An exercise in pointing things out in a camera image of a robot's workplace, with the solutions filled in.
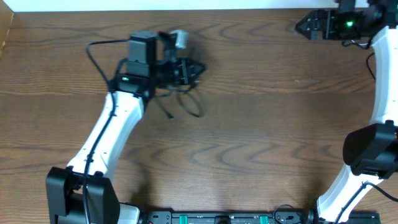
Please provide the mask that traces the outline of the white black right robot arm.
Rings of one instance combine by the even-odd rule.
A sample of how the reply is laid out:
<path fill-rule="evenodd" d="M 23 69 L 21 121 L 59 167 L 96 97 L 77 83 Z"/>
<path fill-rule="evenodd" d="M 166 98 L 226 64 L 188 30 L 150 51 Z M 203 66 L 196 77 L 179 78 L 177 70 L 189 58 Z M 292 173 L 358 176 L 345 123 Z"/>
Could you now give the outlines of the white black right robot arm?
<path fill-rule="evenodd" d="M 397 172 L 397 1 L 369 1 L 362 11 L 355 1 L 338 1 L 336 9 L 316 9 L 296 23 L 309 40 L 322 34 L 345 47 L 373 49 L 376 71 L 374 108 L 369 126 L 349 133 L 343 144 L 343 167 L 330 188 L 307 210 L 301 223 L 377 223 L 378 215 L 353 215 L 372 189 L 392 201 L 379 184 Z"/>

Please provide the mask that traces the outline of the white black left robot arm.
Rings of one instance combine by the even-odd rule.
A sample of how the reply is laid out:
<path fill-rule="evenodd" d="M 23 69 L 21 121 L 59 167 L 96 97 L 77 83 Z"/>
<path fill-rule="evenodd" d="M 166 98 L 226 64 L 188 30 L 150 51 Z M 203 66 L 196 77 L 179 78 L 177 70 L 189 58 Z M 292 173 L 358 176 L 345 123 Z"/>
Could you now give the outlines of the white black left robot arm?
<path fill-rule="evenodd" d="M 133 32 L 129 52 L 119 61 L 103 110 L 83 147 L 64 168 L 53 167 L 45 184 L 51 223 L 147 223 L 137 206 L 121 203 L 112 179 L 129 135 L 156 90 L 181 98 L 197 86 L 203 63 L 179 57 L 188 32 Z"/>

